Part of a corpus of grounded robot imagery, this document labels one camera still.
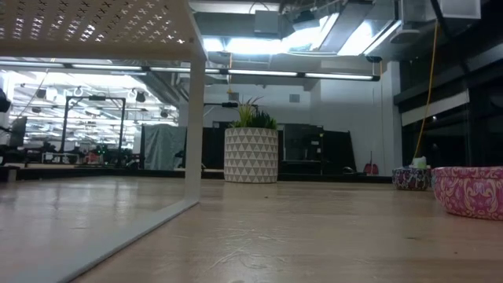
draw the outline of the gray curtain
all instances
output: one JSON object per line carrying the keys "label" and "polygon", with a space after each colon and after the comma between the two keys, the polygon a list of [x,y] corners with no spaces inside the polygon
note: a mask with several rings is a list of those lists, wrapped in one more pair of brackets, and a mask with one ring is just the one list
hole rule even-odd
{"label": "gray curtain", "polygon": [[145,126],[145,169],[173,170],[179,158],[174,155],[184,149],[186,127],[170,125]]}

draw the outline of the pink patterned bowl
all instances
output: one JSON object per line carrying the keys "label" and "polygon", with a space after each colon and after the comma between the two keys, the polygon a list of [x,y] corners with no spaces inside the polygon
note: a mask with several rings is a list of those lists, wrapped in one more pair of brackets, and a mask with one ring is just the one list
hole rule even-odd
{"label": "pink patterned bowl", "polygon": [[444,167],[432,173],[435,197],[447,212],[503,220],[503,167]]}

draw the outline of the fluorescent light fixture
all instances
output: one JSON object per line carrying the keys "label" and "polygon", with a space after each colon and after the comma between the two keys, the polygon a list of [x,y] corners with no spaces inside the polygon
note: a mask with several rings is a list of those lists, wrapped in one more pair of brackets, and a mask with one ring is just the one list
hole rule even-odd
{"label": "fluorescent light fixture", "polygon": [[218,69],[206,69],[204,72],[207,74],[220,74],[220,70]]}
{"label": "fluorescent light fixture", "polygon": [[115,66],[115,65],[98,65],[98,64],[72,64],[73,68],[93,69],[93,70],[110,70],[110,71],[141,71],[139,66]]}
{"label": "fluorescent light fixture", "polygon": [[339,13],[334,13],[330,16],[326,16],[320,19],[320,25],[323,27],[317,38],[311,44],[311,50],[317,50],[320,48],[321,44],[325,41],[330,31],[333,28],[333,25],[336,24],[337,18],[339,17]]}
{"label": "fluorescent light fixture", "polygon": [[[64,118],[61,117],[41,117],[41,116],[25,116],[28,118],[30,121],[50,121],[50,122],[57,122],[57,123],[63,123]],[[16,119],[16,116],[9,116],[10,119]],[[93,123],[99,123],[99,124],[104,124],[104,125],[114,125],[114,126],[119,126],[120,125],[120,120],[117,119],[88,119],[88,118],[68,118],[67,121],[69,123],[81,123],[82,121],[86,122],[93,122]],[[156,125],[156,124],[173,124],[172,121],[166,121],[166,120],[150,120],[150,121],[143,121],[139,120],[139,123],[144,123],[144,124],[149,124],[149,125]],[[134,123],[133,120],[124,120],[124,126],[127,127],[132,127],[135,126],[136,124]]]}
{"label": "fluorescent light fixture", "polygon": [[397,20],[386,32],[384,32],[372,45],[369,46],[363,53],[368,55],[371,53],[376,47],[378,47],[388,36],[390,36],[398,27],[402,25],[401,20]]}
{"label": "fluorescent light fixture", "polygon": [[147,75],[147,72],[123,72],[123,71],[112,71],[110,75]]}
{"label": "fluorescent light fixture", "polygon": [[64,68],[61,63],[24,62],[24,61],[0,61],[1,66],[33,67],[33,68]]}
{"label": "fluorescent light fixture", "polygon": [[56,134],[56,133],[53,133],[53,132],[33,132],[33,133],[30,133],[30,132],[27,132],[27,134],[30,134],[30,135],[42,135],[42,136],[48,136],[48,135],[51,135],[51,136],[54,136],[54,137],[59,137],[60,135],[59,134]]}
{"label": "fluorescent light fixture", "polygon": [[344,75],[344,74],[319,74],[306,73],[306,78],[312,79],[354,79],[354,80],[372,80],[371,75]]}
{"label": "fluorescent light fixture", "polygon": [[[101,108],[102,110],[113,110],[113,111],[122,111],[122,108],[117,108],[117,107],[103,107]],[[148,111],[147,108],[126,108],[126,111],[137,111],[137,112],[141,112],[141,111]]]}
{"label": "fluorescent light fixture", "polygon": [[[150,70],[154,72],[178,72],[178,73],[190,73],[190,68],[183,67],[151,67]],[[215,68],[208,68],[204,71],[206,74],[219,74],[220,70]]]}
{"label": "fluorescent light fixture", "polygon": [[230,39],[226,51],[237,54],[278,54],[281,53],[279,39]]}
{"label": "fluorescent light fixture", "polygon": [[253,71],[253,70],[229,70],[230,75],[274,75],[295,77],[297,72],[276,72],[276,71]]}
{"label": "fluorescent light fixture", "polygon": [[154,72],[181,72],[181,73],[190,73],[190,68],[182,68],[182,67],[152,67],[150,70]]}
{"label": "fluorescent light fixture", "polygon": [[224,50],[222,40],[220,39],[215,38],[203,39],[203,44],[204,48],[208,52]]}
{"label": "fluorescent light fixture", "polygon": [[358,56],[372,44],[372,26],[366,20],[347,39],[337,55]]}

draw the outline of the wooden table surface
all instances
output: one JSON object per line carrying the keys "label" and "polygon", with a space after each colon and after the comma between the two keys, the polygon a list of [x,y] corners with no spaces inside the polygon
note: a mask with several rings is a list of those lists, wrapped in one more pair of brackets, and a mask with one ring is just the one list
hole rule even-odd
{"label": "wooden table surface", "polygon": [[181,200],[183,184],[137,177],[0,184],[0,282]]}
{"label": "wooden table surface", "polygon": [[503,222],[388,185],[204,181],[200,205],[77,282],[502,282]]}

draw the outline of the white geometric planter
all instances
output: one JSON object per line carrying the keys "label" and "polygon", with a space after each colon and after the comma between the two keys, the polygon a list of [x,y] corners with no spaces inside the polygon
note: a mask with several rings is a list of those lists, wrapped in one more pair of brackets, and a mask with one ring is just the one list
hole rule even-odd
{"label": "white geometric planter", "polygon": [[226,130],[224,176],[227,182],[277,181],[277,131],[262,128]]}

